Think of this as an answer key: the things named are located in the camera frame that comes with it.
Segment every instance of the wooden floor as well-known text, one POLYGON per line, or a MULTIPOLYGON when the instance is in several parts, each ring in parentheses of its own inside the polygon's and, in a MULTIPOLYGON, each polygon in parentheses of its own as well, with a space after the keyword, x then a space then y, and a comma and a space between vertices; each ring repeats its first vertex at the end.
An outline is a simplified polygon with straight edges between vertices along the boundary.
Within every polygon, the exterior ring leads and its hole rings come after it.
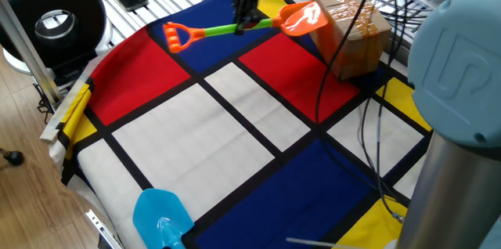
POLYGON ((19 167, 0 158, 0 248, 97 248, 99 234, 85 216, 90 204, 60 182, 38 139, 45 127, 39 99, 31 77, 0 53, 0 147, 25 156, 19 167))

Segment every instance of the mondrian pattern cloth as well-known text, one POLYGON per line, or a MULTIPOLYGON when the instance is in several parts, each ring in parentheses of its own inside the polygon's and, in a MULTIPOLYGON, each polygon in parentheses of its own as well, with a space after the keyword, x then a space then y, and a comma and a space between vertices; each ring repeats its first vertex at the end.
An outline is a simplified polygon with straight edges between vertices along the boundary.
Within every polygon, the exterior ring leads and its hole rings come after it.
MULTIPOLYGON (((261 0, 259 9, 276 16, 284 5, 261 0)), ((76 174, 92 187, 126 248, 144 248, 132 212, 152 187, 176 193, 195 221, 187 248, 303 248, 286 242, 296 237, 377 249, 398 236, 377 192, 359 180, 375 178, 359 139, 369 101, 364 136, 375 161, 382 103, 381 175, 407 203, 431 127, 404 67, 381 62, 350 81, 329 75, 316 123, 326 65, 308 36, 263 29, 175 55, 162 31, 168 21, 231 23, 231 0, 152 22, 95 60, 44 135, 57 138, 50 152, 63 181, 76 174)))

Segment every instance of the blue toy shovel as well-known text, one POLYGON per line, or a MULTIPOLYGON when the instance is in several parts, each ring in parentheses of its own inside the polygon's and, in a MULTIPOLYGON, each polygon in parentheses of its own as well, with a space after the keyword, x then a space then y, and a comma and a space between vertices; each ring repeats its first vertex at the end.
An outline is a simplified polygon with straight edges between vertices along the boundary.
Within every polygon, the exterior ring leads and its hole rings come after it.
POLYGON ((132 221, 148 249, 185 249, 181 236, 194 226, 179 198, 161 189, 139 195, 132 221))

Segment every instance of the toy shovel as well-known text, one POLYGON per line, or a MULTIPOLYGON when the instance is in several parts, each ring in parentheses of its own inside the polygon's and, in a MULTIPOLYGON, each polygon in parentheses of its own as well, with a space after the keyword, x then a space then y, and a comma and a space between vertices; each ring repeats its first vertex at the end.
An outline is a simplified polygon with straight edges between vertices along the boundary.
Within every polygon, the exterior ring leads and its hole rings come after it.
MULTIPOLYGON (((263 19, 255 26, 246 28, 245 31, 268 27, 280 27, 284 34, 289 36, 300 36, 323 27, 326 24, 327 18, 324 16, 319 4, 310 1, 286 5, 280 9, 278 17, 263 19)), ((237 26, 237 24, 230 24, 198 29, 190 28, 179 23, 168 22, 164 25, 164 33, 169 50, 173 53, 177 53, 188 48, 193 42, 201 38, 214 37, 221 34, 232 34, 235 32, 237 26), (181 45, 179 41, 177 29, 184 30, 189 34, 189 39, 184 45, 181 45)))
POLYGON ((185 249, 181 236, 194 225, 179 198, 161 189, 139 195, 132 221, 148 249, 185 249))

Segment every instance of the orange shovel handle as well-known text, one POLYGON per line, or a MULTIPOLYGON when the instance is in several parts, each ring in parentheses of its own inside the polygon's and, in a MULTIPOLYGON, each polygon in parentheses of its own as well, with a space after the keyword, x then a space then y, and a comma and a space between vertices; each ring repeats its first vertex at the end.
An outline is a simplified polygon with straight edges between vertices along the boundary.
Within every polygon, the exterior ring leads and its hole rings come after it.
POLYGON ((198 41, 201 38, 205 38, 204 29, 190 28, 185 25, 181 25, 180 23, 172 23, 172 22, 168 22, 167 24, 164 25, 164 33, 165 33, 165 38, 167 39, 167 45, 172 53, 178 53, 183 49, 186 49, 188 46, 190 46, 192 42, 198 41), (179 35, 176 29, 184 30, 189 34, 189 39, 184 45, 181 45, 181 42, 179 41, 179 35))

